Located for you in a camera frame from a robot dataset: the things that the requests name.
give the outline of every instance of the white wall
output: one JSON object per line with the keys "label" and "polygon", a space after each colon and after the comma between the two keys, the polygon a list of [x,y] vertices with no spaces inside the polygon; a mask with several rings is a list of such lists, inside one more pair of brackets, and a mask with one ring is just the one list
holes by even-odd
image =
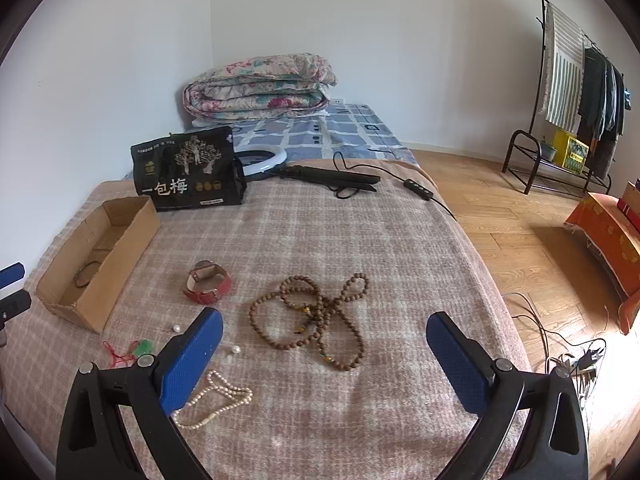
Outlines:
{"label": "white wall", "polygon": [[210,0],[45,0],[0,66],[0,269],[31,268],[132,144],[183,131],[210,66]]}
{"label": "white wall", "polygon": [[[640,55],[603,0],[552,0],[640,96]],[[540,0],[212,0],[216,64],[313,52],[333,95],[373,107],[399,139],[503,158],[528,128],[540,65]],[[614,190],[636,178],[640,114],[626,115]]]}

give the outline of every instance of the striped towel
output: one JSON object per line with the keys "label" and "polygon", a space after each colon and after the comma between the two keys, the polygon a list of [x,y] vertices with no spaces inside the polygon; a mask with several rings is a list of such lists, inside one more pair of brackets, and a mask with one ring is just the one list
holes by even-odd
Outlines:
{"label": "striped towel", "polygon": [[580,124],[578,106],[582,95],[584,43],[582,30],[562,10],[549,3],[546,8],[545,44],[548,49],[545,94],[542,110],[545,119],[576,134]]}

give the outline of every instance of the black snack bag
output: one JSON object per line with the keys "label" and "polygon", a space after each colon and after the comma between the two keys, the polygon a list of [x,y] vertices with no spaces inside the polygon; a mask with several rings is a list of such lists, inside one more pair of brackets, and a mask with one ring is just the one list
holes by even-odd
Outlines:
{"label": "black snack bag", "polygon": [[136,191],[158,210],[242,203],[246,183],[229,126],[143,142],[131,156]]}

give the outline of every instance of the folded quilt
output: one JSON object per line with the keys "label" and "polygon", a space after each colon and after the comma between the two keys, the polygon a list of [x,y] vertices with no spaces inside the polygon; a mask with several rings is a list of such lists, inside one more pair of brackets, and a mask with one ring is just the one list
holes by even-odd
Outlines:
{"label": "folded quilt", "polygon": [[201,119],[296,118],[322,113],[336,83],[321,56],[254,57],[201,74],[184,89],[184,107]]}

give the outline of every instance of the watch face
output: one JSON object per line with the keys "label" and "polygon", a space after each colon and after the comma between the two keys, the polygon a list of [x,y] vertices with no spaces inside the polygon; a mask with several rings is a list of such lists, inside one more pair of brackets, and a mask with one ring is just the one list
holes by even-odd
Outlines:
{"label": "watch face", "polygon": [[204,269],[205,267],[211,267],[213,265],[214,263],[210,262],[209,260],[200,260],[197,264],[195,264],[193,269]]}

